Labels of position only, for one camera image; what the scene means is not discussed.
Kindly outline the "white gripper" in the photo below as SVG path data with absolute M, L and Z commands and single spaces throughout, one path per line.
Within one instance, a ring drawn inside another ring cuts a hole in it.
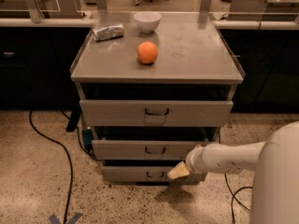
M 202 161 L 202 153 L 204 149 L 201 145 L 196 145 L 186 156 L 186 163 L 181 161 L 173 167 L 167 176 L 174 180 L 190 174 L 190 171 L 195 174 L 203 174 L 205 172 L 205 165 Z

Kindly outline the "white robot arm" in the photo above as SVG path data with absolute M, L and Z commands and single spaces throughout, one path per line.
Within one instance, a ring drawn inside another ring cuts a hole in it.
M 275 131 L 266 141 L 229 147 L 195 146 L 168 172 L 190 174 L 254 172 L 249 224 L 299 224 L 299 122 Z

